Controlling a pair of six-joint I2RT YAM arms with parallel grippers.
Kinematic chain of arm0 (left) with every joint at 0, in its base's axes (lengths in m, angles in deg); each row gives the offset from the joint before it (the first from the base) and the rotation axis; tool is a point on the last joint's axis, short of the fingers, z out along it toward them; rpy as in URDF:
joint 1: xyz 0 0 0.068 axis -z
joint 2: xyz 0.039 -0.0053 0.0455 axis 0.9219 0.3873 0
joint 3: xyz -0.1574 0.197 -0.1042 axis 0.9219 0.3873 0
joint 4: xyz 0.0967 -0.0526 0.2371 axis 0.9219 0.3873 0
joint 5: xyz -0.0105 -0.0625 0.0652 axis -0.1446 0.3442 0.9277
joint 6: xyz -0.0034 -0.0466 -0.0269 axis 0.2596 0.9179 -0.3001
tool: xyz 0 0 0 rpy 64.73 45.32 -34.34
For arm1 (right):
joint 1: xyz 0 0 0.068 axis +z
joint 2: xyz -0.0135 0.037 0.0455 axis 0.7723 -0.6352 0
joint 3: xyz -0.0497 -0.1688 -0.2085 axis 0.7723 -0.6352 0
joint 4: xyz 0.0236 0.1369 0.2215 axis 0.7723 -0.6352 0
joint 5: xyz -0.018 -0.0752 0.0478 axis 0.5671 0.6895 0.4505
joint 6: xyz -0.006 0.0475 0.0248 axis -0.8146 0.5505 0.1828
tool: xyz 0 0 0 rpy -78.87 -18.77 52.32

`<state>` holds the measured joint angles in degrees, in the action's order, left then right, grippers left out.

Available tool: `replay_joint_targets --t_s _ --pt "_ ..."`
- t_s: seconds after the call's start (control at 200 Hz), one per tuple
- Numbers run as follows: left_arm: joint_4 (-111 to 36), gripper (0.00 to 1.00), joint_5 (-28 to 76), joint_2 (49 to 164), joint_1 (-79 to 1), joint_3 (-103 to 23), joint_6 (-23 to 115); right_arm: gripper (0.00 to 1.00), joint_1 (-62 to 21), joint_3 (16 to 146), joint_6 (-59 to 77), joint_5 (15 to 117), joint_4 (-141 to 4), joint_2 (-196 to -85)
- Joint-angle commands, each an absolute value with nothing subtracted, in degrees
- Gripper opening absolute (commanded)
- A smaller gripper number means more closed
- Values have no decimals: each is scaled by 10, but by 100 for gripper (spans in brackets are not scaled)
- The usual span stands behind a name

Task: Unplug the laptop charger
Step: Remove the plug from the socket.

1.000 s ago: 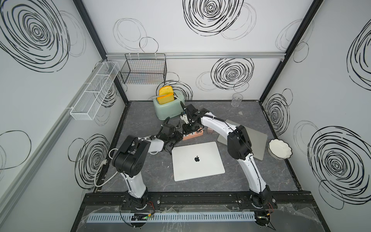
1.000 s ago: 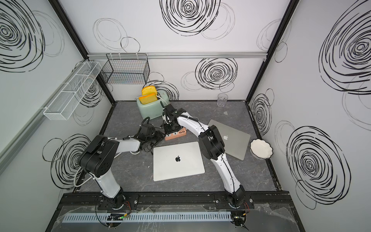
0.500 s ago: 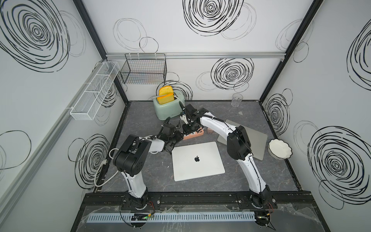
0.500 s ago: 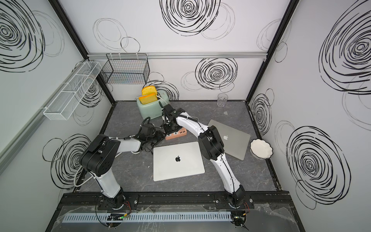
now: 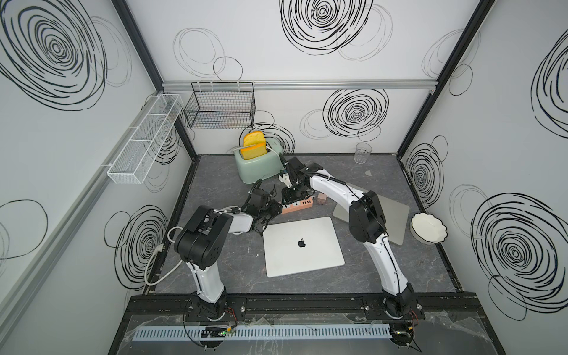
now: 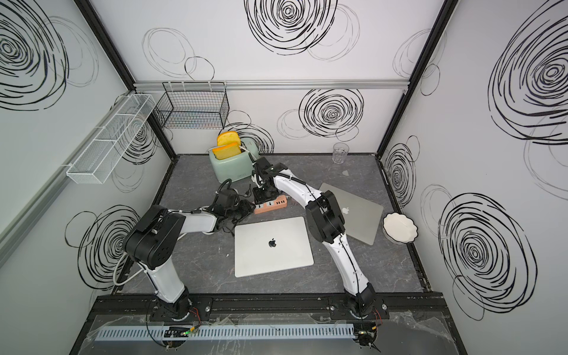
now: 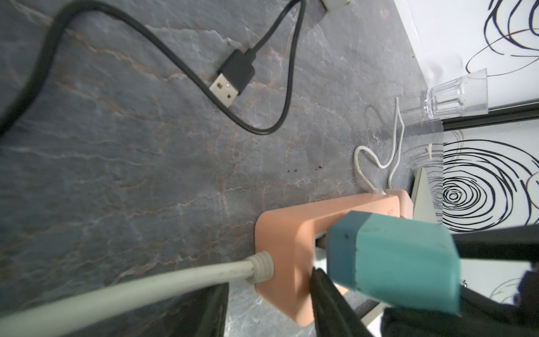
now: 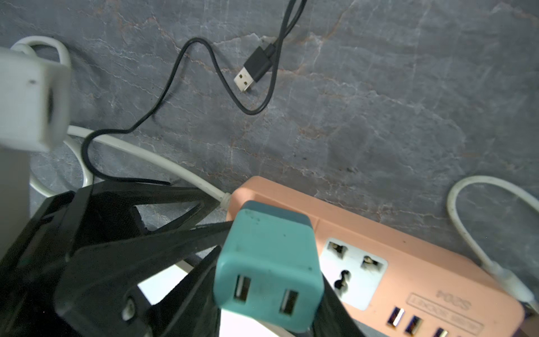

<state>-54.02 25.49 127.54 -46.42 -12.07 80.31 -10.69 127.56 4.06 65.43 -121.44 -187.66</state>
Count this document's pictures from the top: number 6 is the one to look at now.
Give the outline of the orange power strip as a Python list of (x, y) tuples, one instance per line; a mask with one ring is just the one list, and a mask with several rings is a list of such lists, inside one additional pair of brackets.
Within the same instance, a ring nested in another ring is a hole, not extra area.
[(275, 200), (267, 201), (262, 204), (257, 204), (254, 209), (254, 214), (263, 214), (278, 209), (284, 209), (288, 205), (288, 200), (285, 195), (278, 196)]

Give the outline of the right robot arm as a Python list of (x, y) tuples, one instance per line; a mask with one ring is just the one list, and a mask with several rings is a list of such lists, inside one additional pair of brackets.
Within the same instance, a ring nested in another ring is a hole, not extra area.
[(340, 272), (351, 312), (359, 319), (369, 315), (376, 292), (349, 246), (345, 219), (334, 193), (311, 187), (286, 165), (270, 164), (264, 157), (252, 163), (251, 177), (257, 191), (282, 192), (304, 208), (310, 235), (328, 250)]

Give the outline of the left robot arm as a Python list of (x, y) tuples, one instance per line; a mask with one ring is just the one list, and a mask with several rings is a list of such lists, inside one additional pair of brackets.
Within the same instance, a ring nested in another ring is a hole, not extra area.
[(174, 321), (186, 319), (192, 310), (189, 291), (172, 260), (178, 240), (190, 233), (209, 235), (236, 226), (253, 213), (251, 196), (251, 189), (241, 195), (227, 179), (210, 205), (183, 211), (154, 204), (126, 236), (126, 256), (148, 276), (159, 304)]

